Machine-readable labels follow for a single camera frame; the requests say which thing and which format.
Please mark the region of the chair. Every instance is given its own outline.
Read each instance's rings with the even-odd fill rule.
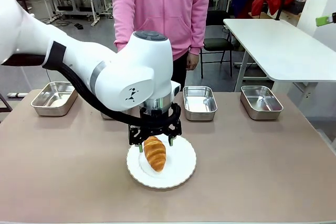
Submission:
[[[206,16],[205,26],[222,26],[223,19],[230,18],[230,16],[223,10],[209,10]],[[232,77],[232,50],[234,46],[231,44],[231,33],[229,32],[227,38],[206,38],[204,39],[204,49],[209,52],[203,52],[201,49],[201,78],[203,79],[203,64],[205,63],[220,63],[230,62],[230,76]],[[225,51],[230,51],[230,60],[223,60]],[[220,61],[206,61],[203,62],[203,55],[223,52]]]

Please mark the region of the black pants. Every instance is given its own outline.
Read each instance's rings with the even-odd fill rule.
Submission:
[[[189,52],[179,57],[173,62],[173,76],[172,81],[176,81],[181,84],[181,91],[184,88],[185,78],[187,76],[187,56]]]

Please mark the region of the hoodie pocket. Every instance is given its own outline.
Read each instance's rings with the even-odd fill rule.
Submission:
[[[191,28],[181,17],[167,17],[165,30],[165,35],[172,44],[174,54],[179,54],[189,49],[191,45]]]
[[[137,30],[157,31],[163,33],[162,18],[147,18]]]

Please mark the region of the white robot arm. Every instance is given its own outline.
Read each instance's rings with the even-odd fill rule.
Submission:
[[[75,40],[25,12],[15,0],[0,0],[0,62],[7,66],[39,66],[61,72],[93,107],[127,123],[130,132],[143,136],[130,144],[141,144],[150,133],[181,134],[181,109],[172,103],[180,84],[171,81],[172,49],[163,35],[134,32],[119,53],[93,43]],[[121,112],[139,105],[141,118]],[[168,116],[169,108],[174,113]],[[171,133],[169,125],[180,130]]]

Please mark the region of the stainless steel tray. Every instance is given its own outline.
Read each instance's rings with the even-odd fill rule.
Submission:
[[[190,121],[212,121],[217,111],[214,94],[209,87],[187,86],[183,89],[185,117]]]
[[[125,113],[125,114],[127,114],[127,115],[130,115],[130,114],[132,113],[132,109],[122,111],[122,113]],[[100,112],[100,114],[101,114],[101,117],[102,117],[103,119],[105,119],[105,120],[114,120],[113,118],[111,118],[111,117],[105,115],[105,114],[102,113],[102,112]]]
[[[265,86],[243,86],[240,100],[248,115],[254,120],[275,120],[279,117],[283,106]]]
[[[48,83],[31,102],[41,116],[64,116],[73,105],[78,93],[67,81]]]

